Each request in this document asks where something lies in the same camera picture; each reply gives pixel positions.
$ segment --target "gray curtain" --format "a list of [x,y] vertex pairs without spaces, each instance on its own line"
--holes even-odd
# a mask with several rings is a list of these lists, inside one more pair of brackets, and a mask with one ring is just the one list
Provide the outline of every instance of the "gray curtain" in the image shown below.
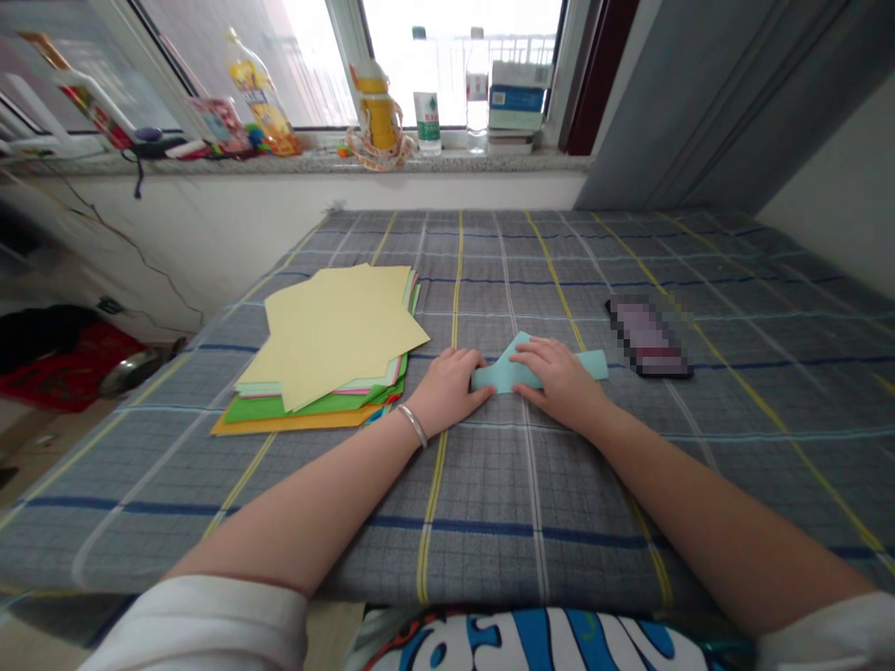
[[664,0],[575,207],[756,213],[893,67],[895,0]]

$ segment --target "phone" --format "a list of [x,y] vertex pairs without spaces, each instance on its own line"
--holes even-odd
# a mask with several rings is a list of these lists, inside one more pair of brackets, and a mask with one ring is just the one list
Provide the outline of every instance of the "phone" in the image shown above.
[[606,301],[610,322],[625,355],[641,377],[693,377],[693,365],[646,296],[614,296]]

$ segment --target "bangle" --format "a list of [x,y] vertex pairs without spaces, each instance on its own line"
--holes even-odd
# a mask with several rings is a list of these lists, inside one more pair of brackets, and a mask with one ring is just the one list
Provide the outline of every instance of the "bangle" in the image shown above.
[[410,424],[413,426],[413,430],[420,437],[421,446],[425,447],[426,444],[429,443],[429,439],[426,437],[426,432],[422,429],[422,424],[420,424],[417,416],[414,415],[413,411],[404,404],[399,404],[398,410],[403,412],[404,416],[410,420]]

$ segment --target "yellow stripe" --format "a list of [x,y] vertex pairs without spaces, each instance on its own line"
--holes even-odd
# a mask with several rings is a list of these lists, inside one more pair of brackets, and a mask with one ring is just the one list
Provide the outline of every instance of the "yellow stripe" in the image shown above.
[[705,238],[704,236],[699,235],[699,234],[696,233],[693,229],[691,229],[690,227],[688,227],[686,224],[683,224],[683,223],[679,222],[679,221],[676,220],[676,219],[672,219],[671,217],[669,217],[669,216],[668,216],[667,214],[665,214],[664,212],[658,212],[658,211],[656,211],[656,214],[658,214],[658,215],[659,215],[660,217],[662,217],[663,219],[665,219],[665,220],[667,220],[667,221],[670,221],[672,224],[674,224],[675,226],[677,226],[680,230],[682,230],[684,233],[686,233],[687,235],[689,235],[691,238],[694,238],[695,240],[699,240],[699,242],[701,242],[701,243],[704,244],[707,248],[711,249],[713,252],[715,252],[716,254],[718,254],[718,255],[719,255],[721,258],[723,258],[727,263],[729,263],[731,266],[737,268],[740,272],[744,272],[744,273],[746,273],[747,275],[750,275],[750,276],[752,276],[753,278],[755,278],[756,280],[758,280],[768,292],[770,292],[771,294],[775,295],[775,296],[776,296],[777,298],[779,298],[781,301],[783,301],[783,302],[786,303],[788,306],[790,306],[790,308],[799,309],[798,306],[796,306],[796,305],[795,305],[789,298],[787,298],[784,294],[781,294],[777,289],[775,289],[773,285],[771,285],[770,283],[768,283],[768,282],[762,280],[760,277],[758,277],[758,275],[756,275],[755,273],[753,273],[753,272],[752,272],[751,270],[749,270],[747,267],[743,266],[741,263],[739,263],[738,261],[732,259],[730,256],[728,256],[727,254],[725,254],[724,252],[722,252],[722,251],[718,248],[718,246],[717,246],[714,242],[712,242],[711,240],[709,240],[708,238]]
[[[631,258],[633,258],[637,262],[638,266],[640,266],[640,269],[643,271],[643,274],[645,274],[646,277],[649,278],[650,282],[652,282],[653,285],[655,285],[655,288],[658,289],[663,294],[668,294],[668,292],[665,291],[665,289],[662,287],[662,285],[659,284],[659,281],[655,278],[655,275],[653,275],[653,273],[650,272],[649,268],[647,268],[643,264],[643,262],[640,260],[640,258],[634,253],[634,250],[632,250],[621,238],[619,238],[618,235],[615,233],[615,231],[613,231],[607,224],[604,224],[602,221],[600,221],[599,217],[597,217],[594,213],[591,213],[591,215],[594,217],[594,219],[597,221],[597,223],[600,224],[601,226],[603,226],[603,228],[605,228],[606,231],[615,238],[615,240],[625,249],[625,251],[631,255]],[[739,383],[739,386],[742,387],[742,389],[750,396],[750,398],[752,398],[752,400],[755,402],[755,404],[758,405],[758,407],[760,407],[762,409],[762,412],[764,412],[764,414],[774,423],[774,425],[779,429],[779,431],[787,437],[787,440],[789,441],[790,446],[792,447],[793,450],[795,450],[795,453],[799,456],[799,459],[801,459],[802,462],[805,464],[805,466],[808,468],[808,470],[811,471],[811,474],[814,475],[814,477],[820,483],[820,486],[823,487],[823,489],[827,492],[827,494],[830,496],[830,498],[836,502],[836,505],[839,506],[839,508],[842,510],[842,512],[845,514],[845,516],[848,518],[848,520],[851,522],[851,524],[854,526],[854,528],[858,531],[858,534],[861,536],[861,539],[864,541],[864,543],[866,543],[866,545],[877,554],[880,561],[883,562],[883,565],[888,569],[888,571],[893,576],[895,576],[895,561],[893,561],[893,559],[888,555],[886,548],[879,541],[879,539],[870,531],[870,529],[868,529],[867,526],[865,526],[863,524],[861,519],[855,514],[855,512],[851,509],[851,507],[845,502],[845,500],[842,498],[842,496],[840,496],[839,492],[836,491],[835,487],[833,487],[833,485],[830,483],[830,481],[827,480],[827,478],[824,477],[823,473],[821,473],[818,470],[818,467],[814,465],[814,462],[811,461],[811,459],[808,457],[808,455],[806,454],[806,452],[804,451],[802,446],[799,445],[799,443],[794,438],[792,438],[792,436],[790,435],[789,427],[786,426],[786,424],[783,422],[783,420],[780,418],[780,416],[777,414],[777,412],[774,410],[774,408],[772,408],[767,403],[767,401],[765,401],[764,398],[762,398],[762,396],[758,393],[758,391],[756,391],[752,387],[752,385],[749,384],[749,382],[747,382],[743,378],[742,375],[740,375],[736,370],[731,368],[730,363],[718,351],[718,348],[716,348],[714,346],[714,344],[709,340],[709,337],[706,335],[705,331],[702,330],[702,328],[699,326],[699,324],[696,322],[692,322],[692,326],[693,326],[694,330],[699,334],[699,336],[703,339],[703,341],[706,343],[706,345],[709,347],[709,350],[714,355],[714,357],[718,361],[723,363],[723,365],[727,369],[727,371]]]
[[[544,238],[541,237],[541,231],[538,230],[538,226],[536,226],[534,221],[531,219],[531,215],[529,214],[528,210],[525,211],[525,216],[528,217],[529,224],[531,225],[531,228],[534,229],[534,234],[538,237],[538,241],[541,243],[541,249],[544,250],[544,258],[547,260],[547,267],[550,268],[550,275],[551,277],[553,277],[553,283],[557,287],[557,293],[559,294],[559,300],[562,303],[562,307],[566,310],[566,317],[569,318],[571,329],[575,332],[575,339],[578,341],[578,347],[581,349],[581,351],[587,351],[585,342],[581,338],[581,333],[578,331],[578,324],[575,323],[575,319],[571,315],[571,310],[569,309],[569,303],[566,301],[566,296],[562,293],[562,285],[559,283],[557,270],[553,267],[553,259],[550,258],[550,252],[547,250],[547,245],[544,242]],[[670,610],[674,605],[674,594],[671,590],[671,581],[668,579],[668,572],[665,570],[665,562],[662,560],[662,555],[659,554],[658,549],[653,543],[653,534],[650,532],[650,528],[646,525],[646,520],[643,518],[643,514],[640,512],[639,504],[634,500],[633,497],[626,496],[626,498],[627,502],[631,506],[631,510],[634,511],[634,517],[637,520],[638,526],[640,527],[640,533],[642,533],[643,538],[646,539],[646,544],[650,551],[650,557],[653,559],[655,576],[659,580],[659,589],[662,592],[662,607],[665,610]]]
[[[190,354],[191,354],[191,352],[188,352],[187,354],[181,354],[179,357],[177,357],[177,359],[174,360],[174,363],[172,363],[171,366],[169,366],[168,370],[165,371],[164,373],[162,373],[160,376],[158,376],[158,379],[155,382],[153,382],[151,385],[149,385],[144,390],[144,392],[141,393],[129,407],[134,407],[136,405],[139,405],[140,402],[144,398],[146,398],[149,394],[151,394],[153,391],[158,389],[158,385],[160,385],[162,382],[164,382],[166,379],[168,379],[174,373],[174,371],[176,371],[178,368],[180,368],[184,364],[184,362],[187,359],[189,359]],[[69,459],[67,462],[65,462],[55,472],[51,473],[49,476],[44,478],[44,481],[40,485],[38,485],[37,487],[32,489],[32,491],[28,494],[28,496],[25,497],[25,500],[30,501],[30,500],[40,496],[41,494],[43,494],[45,491],[47,491],[47,487],[49,487],[54,482],[56,482],[59,479],[59,477],[61,475],[63,475],[64,473],[68,472],[68,470],[72,466],[74,466],[81,459],[81,457],[83,457],[88,452],[90,452],[91,449],[93,449],[93,447],[96,446],[97,443],[99,443],[111,430],[113,430],[118,425],[118,423],[122,419],[124,419],[124,417],[127,414],[128,414],[128,408],[124,408],[121,412],[119,412],[117,415],[115,415],[109,421],[109,423],[103,427],[103,429],[99,433],[97,433],[95,436],[93,436],[93,438],[91,438],[87,443],[85,443],[83,447],[81,447],[77,452],[75,452],[75,455],[71,459]],[[21,507],[13,508],[12,510],[10,510],[9,513],[7,514],[7,516],[4,517],[2,521],[0,521],[0,531],[3,531],[6,527],[8,527],[9,524],[23,510],[23,508],[24,508],[24,506],[21,506]]]
[[239,482],[237,482],[236,485],[234,485],[233,488],[230,490],[230,493],[227,496],[227,498],[224,499],[223,503],[221,503],[220,511],[218,512],[218,514],[216,514],[212,518],[211,524],[209,524],[208,528],[205,529],[205,533],[202,534],[203,540],[205,540],[209,536],[211,536],[212,532],[220,526],[221,520],[224,519],[224,515],[227,513],[227,511],[233,505],[233,502],[240,495],[240,493],[242,492],[242,489],[245,487],[246,483],[249,482],[252,475],[255,474],[255,471],[257,470],[258,465],[261,463],[261,459],[263,459],[264,456],[268,453],[268,449],[270,448],[270,445],[273,443],[273,441],[276,437],[277,437],[277,432],[271,433],[268,436],[268,439],[264,442],[264,444],[261,445],[260,449],[258,449],[258,453],[255,455],[255,458],[252,459],[252,463],[249,464],[248,468],[242,474],[242,477],[240,478]]
[[298,243],[298,246],[293,250],[293,252],[286,257],[286,260],[283,261],[273,272],[267,275],[266,278],[263,278],[258,284],[252,287],[252,289],[249,290],[249,293],[242,297],[242,300],[240,300],[227,312],[224,313],[224,317],[222,319],[227,319],[231,314],[233,314],[236,311],[236,308],[238,308],[240,305],[245,303],[245,301],[254,296],[257,293],[258,289],[260,289],[270,281],[270,278],[274,277],[278,272],[286,270],[289,267],[289,264],[292,263],[292,260],[296,257],[296,255],[301,252],[301,250],[305,248],[305,245],[310,242],[310,239],[314,237],[314,234],[317,233],[318,229],[320,228],[320,226],[323,225],[324,221],[308,231],[308,235],[306,235],[305,238]]
[[892,384],[887,379],[880,375],[877,375],[876,373],[874,373],[874,379],[879,382],[880,386],[884,390],[888,391],[890,394],[895,394],[895,384]]
[[[457,347],[458,324],[460,318],[460,286],[463,277],[463,212],[459,217],[460,248],[457,252],[457,277],[454,280],[454,316],[450,327],[450,346]],[[435,458],[435,472],[432,488],[429,490],[429,505],[426,506],[426,518],[420,536],[420,552],[417,557],[417,599],[421,604],[429,603],[429,587],[426,577],[429,573],[429,546],[432,542],[432,521],[435,519],[435,508],[438,506],[438,494],[441,491],[441,479],[445,471],[445,458],[448,453],[448,431],[444,431],[438,440],[438,455]]]
[[581,338],[581,333],[578,331],[578,324],[575,323],[575,319],[572,318],[571,310],[569,309],[569,304],[566,302],[566,296],[562,293],[562,287],[559,286],[559,277],[557,276],[557,270],[553,267],[553,259],[550,258],[550,252],[547,251],[547,245],[544,243],[544,238],[541,237],[541,231],[538,230],[538,227],[531,220],[531,215],[529,211],[525,211],[525,216],[529,219],[529,224],[534,229],[534,234],[538,237],[538,242],[541,243],[541,249],[544,250],[544,258],[547,260],[547,267],[550,268],[550,275],[553,277],[553,283],[557,286],[557,292],[559,293],[559,300],[562,303],[563,309],[566,310],[566,317],[569,318],[569,323],[571,324],[571,329],[575,332],[575,339],[578,341],[578,347],[581,348],[581,351],[586,351],[585,342]]
[[29,597],[33,598],[68,598],[71,596],[82,596],[86,594],[86,592],[78,592],[75,590],[30,590],[26,589],[25,587],[17,587],[15,585],[6,584],[4,582],[0,582],[0,592],[9,595],[12,598],[21,596],[26,593]]
[[388,239],[389,233],[392,232],[392,224],[394,224],[394,219],[397,216],[398,216],[397,210],[392,212],[392,218],[389,219],[389,224],[385,227],[385,233],[382,235],[382,240],[379,241],[379,247],[376,248],[376,253],[373,254],[373,260],[370,261],[370,266],[376,265],[377,259],[379,259],[379,253],[382,251],[382,248],[385,247],[385,240]]

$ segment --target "gray plaid sheet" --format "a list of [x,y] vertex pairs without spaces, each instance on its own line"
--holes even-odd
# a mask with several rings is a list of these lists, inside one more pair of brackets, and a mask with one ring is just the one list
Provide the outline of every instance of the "gray plaid sheet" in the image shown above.
[[[0,520],[0,582],[141,592],[346,438],[209,429],[267,337],[264,298],[320,268],[375,261],[420,274],[417,319],[432,341],[412,354],[410,390],[454,322],[458,344],[491,359],[519,330],[603,349],[616,402],[895,590],[895,305],[748,217],[668,217],[328,216]],[[603,306],[613,293],[662,304],[662,291],[698,326],[677,325],[695,363],[688,381],[631,372]],[[709,604],[599,453],[514,394],[450,430],[441,469],[438,449],[414,458],[324,596],[628,612]]]

